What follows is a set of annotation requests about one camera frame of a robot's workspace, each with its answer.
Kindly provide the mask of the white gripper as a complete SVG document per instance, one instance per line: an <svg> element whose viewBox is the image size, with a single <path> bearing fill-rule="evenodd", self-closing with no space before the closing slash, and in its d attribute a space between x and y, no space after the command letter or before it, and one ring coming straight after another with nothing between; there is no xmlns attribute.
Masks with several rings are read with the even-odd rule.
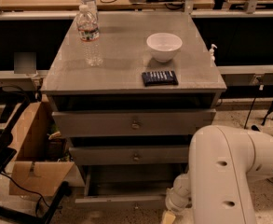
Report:
<svg viewBox="0 0 273 224"><path fill-rule="evenodd" d="M164 211L160 224L174 224L176 215L182 213L191 204L190 174L178 175L173 186L166 191L165 205L169 211Z"/></svg>

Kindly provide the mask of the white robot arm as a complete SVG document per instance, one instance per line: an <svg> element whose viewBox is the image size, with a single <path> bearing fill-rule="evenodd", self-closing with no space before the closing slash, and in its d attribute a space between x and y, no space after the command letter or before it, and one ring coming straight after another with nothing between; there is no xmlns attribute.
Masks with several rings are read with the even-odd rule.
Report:
<svg viewBox="0 0 273 224"><path fill-rule="evenodd" d="M195 224L256 224L248 183L273 177L273 136L221 125L191 139L188 171L167 190L166 207L179 216L192 206Z"/></svg>

